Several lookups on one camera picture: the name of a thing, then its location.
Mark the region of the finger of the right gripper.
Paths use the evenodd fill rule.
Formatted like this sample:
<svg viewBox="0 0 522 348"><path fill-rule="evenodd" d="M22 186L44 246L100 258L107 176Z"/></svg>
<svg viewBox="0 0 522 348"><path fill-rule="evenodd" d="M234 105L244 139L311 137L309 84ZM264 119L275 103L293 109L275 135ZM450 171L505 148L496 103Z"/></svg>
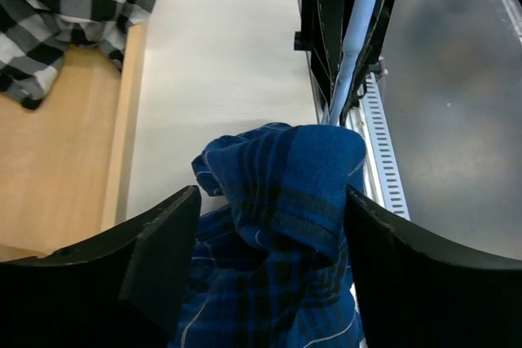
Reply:
<svg viewBox="0 0 522 348"><path fill-rule="evenodd" d="M340 114L341 124L346 123L350 109L359 107L359 100L363 95L358 95L356 92L363 84L369 66L378 62L394 4L395 0L376 0L365 42L356 61L348 97Z"/></svg>
<svg viewBox="0 0 522 348"><path fill-rule="evenodd" d="M330 104L342 58L346 0L301 0L301 28L294 49L307 51L320 97Z"/></svg>

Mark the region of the blue plaid shirt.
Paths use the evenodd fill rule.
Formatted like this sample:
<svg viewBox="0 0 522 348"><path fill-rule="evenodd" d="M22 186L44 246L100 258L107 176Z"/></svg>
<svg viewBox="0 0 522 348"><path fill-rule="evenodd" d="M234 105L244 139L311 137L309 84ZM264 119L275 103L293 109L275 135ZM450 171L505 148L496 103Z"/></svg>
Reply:
<svg viewBox="0 0 522 348"><path fill-rule="evenodd" d="M270 123L192 161L225 206L203 214L173 347L357 347L361 318L343 220L364 186L363 138Z"/></svg>

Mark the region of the light blue wire hanger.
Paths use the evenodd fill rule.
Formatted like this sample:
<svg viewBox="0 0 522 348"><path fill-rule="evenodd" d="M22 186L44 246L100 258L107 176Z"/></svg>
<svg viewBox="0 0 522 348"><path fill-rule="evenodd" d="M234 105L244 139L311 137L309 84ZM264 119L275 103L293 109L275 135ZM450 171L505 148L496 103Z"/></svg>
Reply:
<svg viewBox="0 0 522 348"><path fill-rule="evenodd" d="M329 107L325 107L321 124L340 124L343 106L349 96L353 73L360 55L376 0L355 0L347 30L343 39L343 58L334 84L334 94Z"/></svg>

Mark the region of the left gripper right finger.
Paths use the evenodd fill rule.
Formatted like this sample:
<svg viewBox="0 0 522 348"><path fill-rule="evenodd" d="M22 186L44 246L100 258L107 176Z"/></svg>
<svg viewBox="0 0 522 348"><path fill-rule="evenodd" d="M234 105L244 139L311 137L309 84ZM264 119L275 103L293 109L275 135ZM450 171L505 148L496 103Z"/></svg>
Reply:
<svg viewBox="0 0 522 348"><path fill-rule="evenodd" d="M521 262L447 240L354 188L344 217L369 347L519 347Z"/></svg>

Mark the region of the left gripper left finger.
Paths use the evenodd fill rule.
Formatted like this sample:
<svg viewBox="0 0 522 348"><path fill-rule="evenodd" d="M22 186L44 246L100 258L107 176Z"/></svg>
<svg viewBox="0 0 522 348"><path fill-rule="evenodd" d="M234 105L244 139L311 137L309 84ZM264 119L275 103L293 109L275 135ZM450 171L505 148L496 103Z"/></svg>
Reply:
<svg viewBox="0 0 522 348"><path fill-rule="evenodd" d="M1 265L4 347L165 347L176 336L201 210L187 186L44 257Z"/></svg>

